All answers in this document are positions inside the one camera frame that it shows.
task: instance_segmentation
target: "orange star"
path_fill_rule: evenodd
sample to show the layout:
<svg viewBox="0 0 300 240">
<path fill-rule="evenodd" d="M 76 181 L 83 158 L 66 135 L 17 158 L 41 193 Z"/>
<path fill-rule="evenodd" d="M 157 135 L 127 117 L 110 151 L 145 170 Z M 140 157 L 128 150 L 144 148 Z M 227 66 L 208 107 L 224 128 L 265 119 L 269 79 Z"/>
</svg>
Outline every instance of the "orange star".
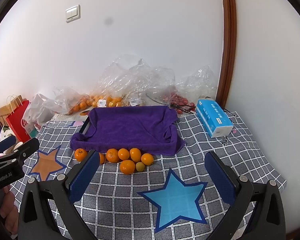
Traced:
<svg viewBox="0 0 300 240">
<path fill-rule="evenodd" d="M 57 153 L 60 150 L 60 147 L 61 145 L 49 153 L 38 150 L 38 161 L 28 175 L 37 174 L 39 175 L 40 180 L 44 181 L 47 180 L 51 173 L 55 173 L 66 168 L 66 165 L 57 160 Z"/>
</svg>

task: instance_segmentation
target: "human hand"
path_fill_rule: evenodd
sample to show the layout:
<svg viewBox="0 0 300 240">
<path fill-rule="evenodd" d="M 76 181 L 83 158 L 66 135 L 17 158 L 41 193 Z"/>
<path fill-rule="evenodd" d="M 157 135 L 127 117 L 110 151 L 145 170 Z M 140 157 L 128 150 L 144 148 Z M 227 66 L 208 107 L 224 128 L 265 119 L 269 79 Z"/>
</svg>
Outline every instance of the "human hand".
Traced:
<svg viewBox="0 0 300 240">
<path fill-rule="evenodd" d="M 15 196 L 10 191 L 10 185 L 2 189 L 5 193 L 0 207 L 0 215 L 5 219 L 6 229 L 15 235 L 18 232 L 19 211 L 14 205 Z"/>
</svg>

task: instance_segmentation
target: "blue tissue package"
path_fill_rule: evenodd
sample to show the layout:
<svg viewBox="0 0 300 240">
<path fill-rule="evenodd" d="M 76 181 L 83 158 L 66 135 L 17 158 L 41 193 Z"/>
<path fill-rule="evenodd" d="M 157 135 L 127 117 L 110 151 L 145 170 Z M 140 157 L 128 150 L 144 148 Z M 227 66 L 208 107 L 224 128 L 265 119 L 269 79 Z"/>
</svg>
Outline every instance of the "blue tissue package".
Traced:
<svg viewBox="0 0 300 240">
<path fill-rule="evenodd" d="M 195 110 L 211 138 L 229 135 L 232 122 L 216 101 L 211 98 L 199 99 Z"/>
</svg>

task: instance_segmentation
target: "gray plaid tablecloth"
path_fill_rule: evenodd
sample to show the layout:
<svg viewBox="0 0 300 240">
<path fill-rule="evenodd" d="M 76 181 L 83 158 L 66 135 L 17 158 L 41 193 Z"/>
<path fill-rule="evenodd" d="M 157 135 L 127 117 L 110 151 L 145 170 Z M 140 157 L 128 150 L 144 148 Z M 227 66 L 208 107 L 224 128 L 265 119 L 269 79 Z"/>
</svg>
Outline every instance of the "gray plaid tablecloth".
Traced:
<svg viewBox="0 0 300 240">
<path fill-rule="evenodd" d="M 74 203 L 79 214 L 98 239 L 104 240 L 175 240 L 206 239 L 226 213 L 229 205 L 224 203 L 204 167 L 204 155 L 215 151 L 221 160 L 232 167 L 238 175 L 245 175 L 251 181 L 266 183 L 273 179 L 280 192 L 286 187 L 286 180 L 268 163 L 258 148 L 251 132 L 236 112 L 228 114 L 234 123 L 234 130 L 226 138 L 210 138 L 196 114 L 178 119 L 179 135 L 185 140 L 175 156 L 154 156 L 154 163 L 144 172 L 124 175 L 119 172 L 118 163 L 105 163 L 98 168 L 83 198 Z M 66 168 L 51 174 L 54 179 L 60 173 L 67 173 L 77 161 L 70 149 L 70 138 L 81 126 L 76 122 L 48 122 L 37 138 L 40 150 L 50 152 L 60 146 L 57 160 Z M 28 173 L 35 165 L 38 154 L 33 154 L 24 165 L 25 177 L 12 185 L 17 206 L 20 205 Z M 162 187 L 169 168 L 186 183 L 206 181 L 208 185 L 199 200 L 207 224 L 178 220 L 164 230 L 154 233 L 157 208 L 139 196 L 137 192 Z M 50 206 L 61 233 L 68 237 L 63 221 L 54 201 Z M 250 203 L 239 228 L 249 221 L 253 210 Z"/>
</svg>

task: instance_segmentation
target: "wooden door frame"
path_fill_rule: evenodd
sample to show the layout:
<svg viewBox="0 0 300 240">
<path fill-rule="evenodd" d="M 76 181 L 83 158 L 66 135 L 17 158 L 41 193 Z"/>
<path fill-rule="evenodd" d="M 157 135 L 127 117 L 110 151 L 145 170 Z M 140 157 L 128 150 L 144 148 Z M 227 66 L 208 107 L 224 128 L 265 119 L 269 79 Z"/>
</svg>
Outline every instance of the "wooden door frame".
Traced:
<svg viewBox="0 0 300 240">
<path fill-rule="evenodd" d="M 237 12 L 235 0 L 222 0 L 223 3 L 223 53 L 216 101 L 225 108 L 234 68 L 237 44 Z"/>
</svg>

